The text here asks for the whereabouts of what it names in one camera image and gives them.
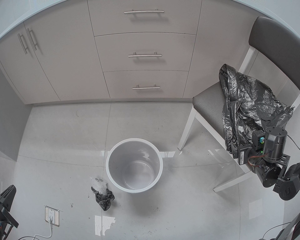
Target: drawer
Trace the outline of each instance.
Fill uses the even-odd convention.
[[[125,32],[196,34],[201,0],[88,0],[95,36]],[[131,10],[164,13],[124,14]]]
[[[188,71],[195,35],[179,33],[123,33],[95,37],[104,72],[127,70]],[[161,57],[132,57],[134,52]]]
[[[187,71],[117,71],[104,73],[111,98],[182,98]],[[132,89],[134,87],[159,89]]]

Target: floor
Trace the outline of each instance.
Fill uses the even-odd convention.
[[[11,214],[20,226],[9,239],[49,235],[45,205],[60,210],[52,240],[260,239],[282,224],[284,202],[256,176],[213,191],[241,169],[198,121],[182,152],[177,149],[191,107],[174,102],[33,107],[13,175],[17,193]],[[132,137],[153,143],[164,164],[158,183],[138,194],[116,188],[104,167],[107,152]],[[115,195],[108,211],[95,201],[92,177],[107,181]],[[115,222],[99,236],[95,216]]]

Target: beige cabinet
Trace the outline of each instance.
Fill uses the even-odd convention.
[[[184,98],[219,81],[224,63],[237,70],[248,51],[255,19],[262,14],[232,0],[203,0]]]
[[[88,0],[94,35],[125,32],[196,34],[201,0]],[[131,10],[163,13],[128,13]]]
[[[188,72],[141,70],[104,75],[111,98],[182,98]]]
[[[23,23],[0,39],[0,62],[26,104],[59,101],[30,46]]]
[[[102,69],[188,71],[195,35],[162,32],[123,33],[95,37]],[[152,55],[128,57],[129,55]]]
[[[109,98],[86,0],[64,1],[24,24],[60,100]]]

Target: white power cord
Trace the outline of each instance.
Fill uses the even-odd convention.
[[[43,237],[43,238],[51,238],[52,237],[52,227],[51,227],[52,220],[51,220],[51,218],[49,218],[48,220],[49,220],[49,224],[50,224],[50,232],[51,232],[50,236],[46,237],[46,236],[36,234],[32,240],[34,240],[36,236]]]

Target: drawer handle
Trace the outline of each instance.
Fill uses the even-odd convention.
[[[136,88],[132,88],[134,90],[136,89],[160,89],[160,87],[157,87],[155,84],[154,84],[154,87],[139,87],[139,85],[136,86]]]
[[[26,49],[28,49],[28,46],[25,48],[24,43],[23,43],[23,40],[21,39],[21,37],[23,37],[23,34],[20,35],[20,34],[18,33],[18,38],[19,38],[19,40],[20,40],[20,43],[21,43],[21,45],[22,45],[22,48],[23,48],[25,54],[27,54]]]
[[[145,11],[133,11],[133,9],[131,9],[129,12],[124,12],[124,14],[130,14],[130,13],[164,13],[164,10],[145,10]]]
[[[137,54],[136,52],[133,53],[133,55],[128,55],[129,58],[141,58],[141,57],[162,57],[161,54],[157,54],[157,52],[154,52],[154,54]]]
[[[30,33],[30,32],[32,32],[32,30],[29,30],[29,28],[27,28],[27,35],[28,35],[29,41],[30,41],[30,43],[31,43],[32,48],[36,51],[36,50],[37,50],[36,45],[37,45],[38,43],[35,43],[35,42],[33,41],[33,38],[32,38],[32,36],[31,36],[31,33]]]

